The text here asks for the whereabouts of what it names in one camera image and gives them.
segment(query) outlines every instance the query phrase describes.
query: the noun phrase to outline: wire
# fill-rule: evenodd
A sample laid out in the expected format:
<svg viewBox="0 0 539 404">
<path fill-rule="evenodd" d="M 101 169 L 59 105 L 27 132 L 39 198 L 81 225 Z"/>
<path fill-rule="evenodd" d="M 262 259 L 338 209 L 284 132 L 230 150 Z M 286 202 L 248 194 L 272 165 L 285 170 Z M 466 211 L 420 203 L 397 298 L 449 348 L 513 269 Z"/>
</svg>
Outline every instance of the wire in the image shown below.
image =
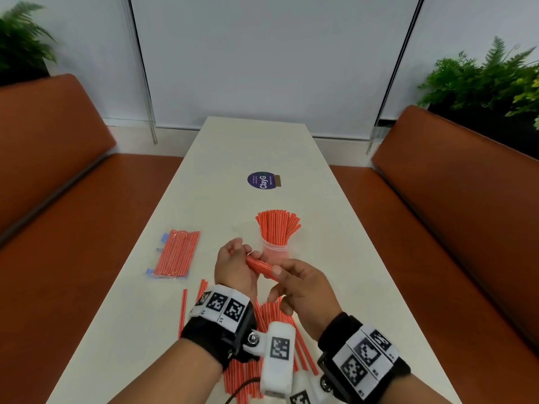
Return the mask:
<svg viewBox="0 0 539 404">
<path fill-rule="evenodd" d="M 225 404 L 230 404 L 230 402 L 234 399 L 235 396 L 238 395 L 238 393 L 241 391 L 242 388 L 245 386 L 251 384 L 251 383 L 257 383 L 260 381 L 260 377 L 253 377 L 252 379 L 244 381 L 241 386 L 238 387 L 236 391 L 233 392 L 233 394 L 229 397 L 228 400 L 226 400 Z"/>
</svg>

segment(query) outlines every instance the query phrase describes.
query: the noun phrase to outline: qr code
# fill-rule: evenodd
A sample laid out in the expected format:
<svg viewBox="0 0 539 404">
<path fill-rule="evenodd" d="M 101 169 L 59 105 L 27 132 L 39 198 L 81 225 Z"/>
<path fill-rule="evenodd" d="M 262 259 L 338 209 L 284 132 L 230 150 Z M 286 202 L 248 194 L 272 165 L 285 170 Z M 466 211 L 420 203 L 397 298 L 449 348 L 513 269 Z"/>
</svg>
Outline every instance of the qr code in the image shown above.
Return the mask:
<svg viewBox="0 0 539 404">
<path fill-rule="evenodd" d="M 213 295 L 211 295 L 210 301 L 207 303 L 206 307 L 217 312 L 221 312 L 221 309 L 225 305 L 225 302 L 228 298 L 228 296 L 221 295 L 220 293 L 215 292 Z"/>
<path fill-rule="evenodd" d="M 239 322 L 239 319 L 241 319 L 241 314 L 243 313 L 244 309 L 245 305 L 239 303 L 235 299 L 230 299 L 229 305 L 226 307 L 224 315 L 228 316 L 235 322 Z"/>
<path fill-rule="evenodd" d="M 353 354 L 342 364 L 341 371 L 354 387 L 367 375 L 367 369 Z"/>
<path fill-rule="evenodd" d="M 270 357 L 281 360 L 288 360 L 288 352 L 290 351 L 290 340 L 282 337 L 272 337 Z"/>
<path fill-rule="evenodd" d="M 307 395 L 307 390 L 303 390 L 298 394 L 290 396 L 291 404 L 310 404 L 309 396 Z"/>
<path fill-rule="evenodd" d="M 211 293 L 211 291 L 209 291 L 209 292 L 204 292 L 204 293 L 202 294 L 202 296 L 200 297 L 200 299 L 198 300 L 198 302 L 195 303 L 195 306 L 203 305 L 204 302 L 206 301 L 207 297 L 210 296 L 210 293 Z"/>
<path fill-rule="evenodd" d="M 363 360 L 368 367 L 372 366 L 381 355 L 380 350 L 376 349 L 374 344 L 367 338 L 361 340 L 361 342 L 354 347 L 354 351 L 360 355 L 361 360 Z"/>
<path fill-rule="evenodd" d="M 387 340 L 382 334 L 374 330 L 374 332 L 371 333 L 371 338 L 378 343 L 378 346 L 380 346 L 384 351 L 387 352 L 387 349 L 391 347 L 391 343 L 389 343 L 389 340 Z"/>
</svg>

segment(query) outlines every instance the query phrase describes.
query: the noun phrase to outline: screw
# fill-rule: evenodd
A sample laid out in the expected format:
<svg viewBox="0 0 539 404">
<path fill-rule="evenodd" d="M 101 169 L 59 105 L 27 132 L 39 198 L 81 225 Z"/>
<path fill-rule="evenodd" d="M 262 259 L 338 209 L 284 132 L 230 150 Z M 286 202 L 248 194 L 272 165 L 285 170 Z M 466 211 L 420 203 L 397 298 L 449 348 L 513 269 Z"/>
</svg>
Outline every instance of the screw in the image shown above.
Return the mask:
<svg viewBox="0 0 539 404">
<path fill-rule="evenodd" d="M 249 333 L 249 336 L 247 336 L 247 344 L 251 347 L 258 345 L 259 341 L 260 337 L 255 332 L 251 332 Z"/>
<path fill-rule="evenodd" d="M 322 388 L 322 390 L 324 390 L 326 393 L 331 393 L 333 392 L 333 388 L 331 387 L 331 385 L 329 384 L 329 381 L 326 377 L 326 375 L 324 374 L 321 378 L 320 378 L 320 387 Z"/>
</svg>

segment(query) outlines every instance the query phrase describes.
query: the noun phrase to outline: transparent container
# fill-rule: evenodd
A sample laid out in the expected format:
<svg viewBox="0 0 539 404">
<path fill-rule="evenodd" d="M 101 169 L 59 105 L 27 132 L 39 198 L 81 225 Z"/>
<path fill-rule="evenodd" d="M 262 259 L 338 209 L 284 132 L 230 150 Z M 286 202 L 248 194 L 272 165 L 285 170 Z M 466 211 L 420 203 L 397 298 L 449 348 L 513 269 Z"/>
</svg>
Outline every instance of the transparent container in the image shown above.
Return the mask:
<svg viewBox="0 0 539 404">
<path fill-rule="evenodd" d="M 260 239 L 262 240 L 262 253 L 267 255 L 268 264 L 275 265 L 282 260 L 288 259 L 288 245 L 274 245 L 262 237 Z"/>
</svg>

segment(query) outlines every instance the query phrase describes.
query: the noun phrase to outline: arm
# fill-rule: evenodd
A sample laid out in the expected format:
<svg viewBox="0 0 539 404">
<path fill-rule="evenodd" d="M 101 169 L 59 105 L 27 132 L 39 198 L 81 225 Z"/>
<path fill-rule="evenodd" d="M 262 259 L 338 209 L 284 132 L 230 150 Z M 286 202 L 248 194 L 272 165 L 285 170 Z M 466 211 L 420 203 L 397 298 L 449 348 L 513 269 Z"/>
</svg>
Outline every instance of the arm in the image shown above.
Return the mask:
<svg viewBox="0 0 539 404">
<path fill-rule="evenodd" d="M 215 284 L 234 288 L 254 302 L 258 274 L 245 264 L 245 256 L 251 251 L 249 245 L 242 244 L 241 238 L 223 246 L 215 264 Z M 260 252 L 253 251 L 251 256 L 260 258 Z M 202 404 L 222 371 L 221 364 L 205 349 L 190 340 L 180 339 L 110 404 Z"/>
<path fill-rule="evenodd" d="M 286 315 L 296 312 L 305 331 L 318 342 L 342 312 L 326 275 L 299 260 L 283 261 L 280 266 L 273 266 L 272 271 L 279 283 L 270 291 L 268 301 L 275 302 L 285 295 L 282 312 Z M 379 403 L 449 404 L 449 401 L 411 374 L 391 381 Z"/>
</svg>

